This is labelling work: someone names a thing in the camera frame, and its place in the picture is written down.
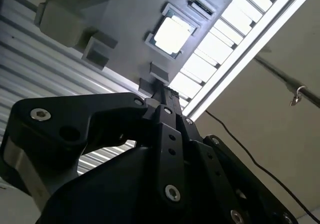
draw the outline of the metal ceiling panel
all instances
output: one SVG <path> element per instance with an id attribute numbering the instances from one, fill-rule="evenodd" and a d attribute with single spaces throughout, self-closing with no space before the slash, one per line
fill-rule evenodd
<path id="1" fill-rule="evenodd" d="M 35 12 L 16 0 L 3 0 L 0 13 L 0 142 L 10 109 L 24 98 L 132 92 L 81 60 L 81 53 L 42 34 Z M 134 142 L 81 158 L 80 174 L 132 148 Z"/>

